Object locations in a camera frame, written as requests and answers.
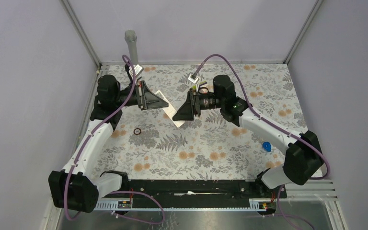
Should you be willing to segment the white remote control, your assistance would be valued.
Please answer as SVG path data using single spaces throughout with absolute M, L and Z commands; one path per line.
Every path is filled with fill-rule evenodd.
M 169 100 L 164 96 L 164 94 L 160 90 L 156 91 L 155 94 L 168 103 L 168 107 L 164 107 L 163 111 L 169 117 L 169 119 L 174 123 L 176 127 L 181 127 L 184 124 L 184 121 L 173 121 L 173 116 L 177 113 L 177 110 L 172 106 L 172 104 L 169 102 Z

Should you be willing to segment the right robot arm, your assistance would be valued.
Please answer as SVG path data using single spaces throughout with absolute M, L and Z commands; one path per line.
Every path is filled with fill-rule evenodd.
M 254 132 L 285 155 L 283 164 L 269 168 L 256 177 L 255 189 L 259 196 L 270 196 L 282 184 L 304 185 L 325 163 L 321 158 L 318 138 L 313 132 L 292 131 L 263 117 L 246 100 L 236 95 L 234 83 L 227 75 L 214 77 L 212 92 L 199 93 L 190 89 L 186 101 L 172 119 L 192 121 L 203 110 L 210 109 L 219 109 L 226 121 Z

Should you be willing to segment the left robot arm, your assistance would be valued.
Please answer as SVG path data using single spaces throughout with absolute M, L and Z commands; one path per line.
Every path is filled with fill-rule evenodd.
M 63 169 L 52 171 L 48 177 L 55 207 L 90 213 L 98 200 L 111 192 L 118 197 L 128 194 L 130 185 L 125 172 L 110 170 L 96 179 L 91 176 L 100 151 L 120 121 L 122 108 L 128 106 L 149 110 L 166 108 L 169 104 L 153 93 L 145 81 L 132 81 L 121 89 L 115 76 L 101 76 L 83 140 Z

